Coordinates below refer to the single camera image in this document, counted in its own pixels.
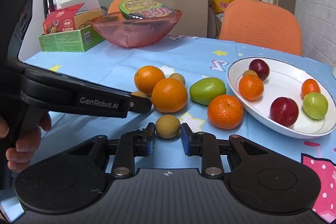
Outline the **person's left hand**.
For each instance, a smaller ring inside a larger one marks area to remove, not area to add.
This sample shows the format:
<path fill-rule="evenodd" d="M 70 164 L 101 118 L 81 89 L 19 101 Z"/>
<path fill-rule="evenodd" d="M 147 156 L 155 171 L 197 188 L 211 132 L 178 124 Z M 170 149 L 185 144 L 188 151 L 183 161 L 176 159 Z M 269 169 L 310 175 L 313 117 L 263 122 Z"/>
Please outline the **person's left hand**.
<path fill-rule="evenodd" d="M 9 170 L 21 172 L 29 166 L 34 153 L 41 144 L 41 130 L 49 131 L 51 126 L 51 118 L 47 113 L 35 129 L 16 141 L 14 148 L 7 149 L 6 159 Z"/>

